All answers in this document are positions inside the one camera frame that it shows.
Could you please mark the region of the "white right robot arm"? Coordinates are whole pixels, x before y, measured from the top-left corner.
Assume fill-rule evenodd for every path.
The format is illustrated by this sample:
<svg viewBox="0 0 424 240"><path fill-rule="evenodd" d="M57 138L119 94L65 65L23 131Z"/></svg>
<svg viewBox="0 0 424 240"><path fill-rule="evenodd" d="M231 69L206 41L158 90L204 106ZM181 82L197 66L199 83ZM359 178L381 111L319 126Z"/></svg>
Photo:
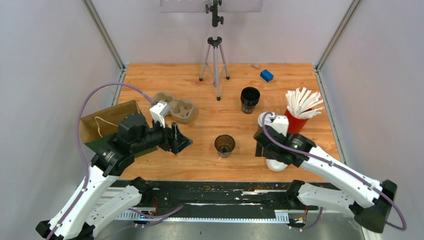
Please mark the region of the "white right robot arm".
<svg viewBox="0 0 424 240"><path fill-rule="evenodd" d="M312 172L337 188L316 187L294 180L285 195L290 208L306 205L334 210L375 233L382 233L389 224L398 188L393 181L378 181L352 170L298 133L283 135L266 126L258 129L253 138L263 147L264 157Z"/></svg>

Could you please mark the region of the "brown coffee cup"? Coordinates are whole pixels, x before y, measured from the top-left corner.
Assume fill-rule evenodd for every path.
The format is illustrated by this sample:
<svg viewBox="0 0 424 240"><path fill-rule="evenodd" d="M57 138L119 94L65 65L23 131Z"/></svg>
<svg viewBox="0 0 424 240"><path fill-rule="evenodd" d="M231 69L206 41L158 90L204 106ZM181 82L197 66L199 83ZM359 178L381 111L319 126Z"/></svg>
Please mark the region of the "brown coffee cup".
<svg viewBox="0 0 424 240"><path fill-rule="evenodd" d="M220 158L227 158L235 149L236 141L228 134L219 135L214 141L214 147Z"/></svg>
<svg viewBox="0 0 424 240"><path fill-rule="evenodd" d="M266 123L266 120L264 118L258 119L258 131L263 132L265 123Z"/></svg>

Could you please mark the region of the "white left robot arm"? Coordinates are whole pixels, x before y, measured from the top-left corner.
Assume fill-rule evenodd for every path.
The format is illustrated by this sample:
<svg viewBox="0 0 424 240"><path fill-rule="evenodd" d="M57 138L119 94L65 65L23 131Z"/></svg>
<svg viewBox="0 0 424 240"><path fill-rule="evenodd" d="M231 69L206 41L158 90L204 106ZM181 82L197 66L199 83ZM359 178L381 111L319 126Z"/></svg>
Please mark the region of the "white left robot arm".
<svg viewBox="0 0 424 240"><path fill-rule="evenodd" d="M46 240L92 240L119 214L137 204L149 206L153 201L152 185L137 177L117 196L95 208L103 193L135 161L135 155L153 147L178 154L192 145L178 125L150 127L141 113L127 115L91 160L88 176L71 199L52 219L39 222L35 230Z"/></svg>

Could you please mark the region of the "white single cup lid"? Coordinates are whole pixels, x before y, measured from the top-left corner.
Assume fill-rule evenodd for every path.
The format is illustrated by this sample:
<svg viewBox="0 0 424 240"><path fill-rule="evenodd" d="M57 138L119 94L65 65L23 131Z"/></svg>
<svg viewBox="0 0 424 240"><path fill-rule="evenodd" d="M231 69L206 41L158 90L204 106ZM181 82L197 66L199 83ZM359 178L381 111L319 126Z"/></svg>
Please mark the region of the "white single cup lid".
<svg viewBox="0 0 424 240"><path fill-rule="evenodd" d="M257 118L257 123L258 123L258 119L260 119L260 118L265 119L265 125L270 125L275 118L275 113L274 112L262 112Z"/></svg>

